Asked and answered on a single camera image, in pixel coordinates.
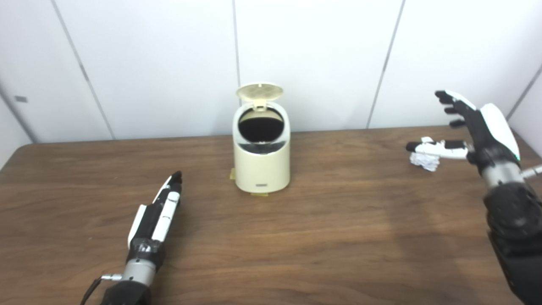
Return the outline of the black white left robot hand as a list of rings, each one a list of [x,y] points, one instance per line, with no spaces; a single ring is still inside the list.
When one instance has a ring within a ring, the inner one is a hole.
[[[169,176],[148,205],[140,205],[128,234],[126,262],[149,261],[159,270],[165,261],[165,238],[180,206],[182,172]]]

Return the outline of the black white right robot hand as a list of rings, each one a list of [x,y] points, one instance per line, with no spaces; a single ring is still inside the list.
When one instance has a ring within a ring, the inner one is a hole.
[[[449,89],[435,91],[445,105],[446,114],[460,119],[450,121],[451,128],[466,127],[472,143],[463,140],[410,141],[405,150],[435,158],[467,160],[482,172],[488,166],[514,164],[521,167],[520,150],[506,118],[493,103],[478,108],[463,95]]]

